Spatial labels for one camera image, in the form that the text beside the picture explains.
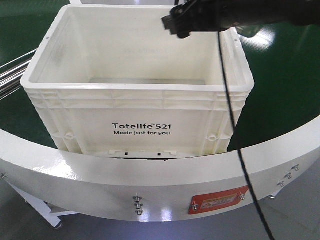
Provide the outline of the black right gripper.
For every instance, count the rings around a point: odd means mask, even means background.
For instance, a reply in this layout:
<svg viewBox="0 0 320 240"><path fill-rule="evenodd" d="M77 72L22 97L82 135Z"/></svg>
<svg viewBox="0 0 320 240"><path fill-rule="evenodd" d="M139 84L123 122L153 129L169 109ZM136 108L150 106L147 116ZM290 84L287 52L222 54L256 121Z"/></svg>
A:
<svg viewBox="0 0 320 240"><path fill-rule="evenodd" d="M223 32L246 23L249 0L189 0L161 18L165 30L179 39L193 32Z"/></svg>

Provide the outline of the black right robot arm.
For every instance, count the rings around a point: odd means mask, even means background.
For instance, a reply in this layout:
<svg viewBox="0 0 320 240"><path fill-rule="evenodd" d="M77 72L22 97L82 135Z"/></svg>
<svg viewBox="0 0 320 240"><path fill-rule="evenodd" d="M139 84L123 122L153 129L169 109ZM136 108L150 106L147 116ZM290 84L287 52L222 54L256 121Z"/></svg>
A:
<svg viewBox="0 0 320 240"><path fill-rule="evenodd" d="M289 22L320 24L318 0L189 0L163 17L165 30L180 39L193 32L223 32L238 26Z"/></svg>

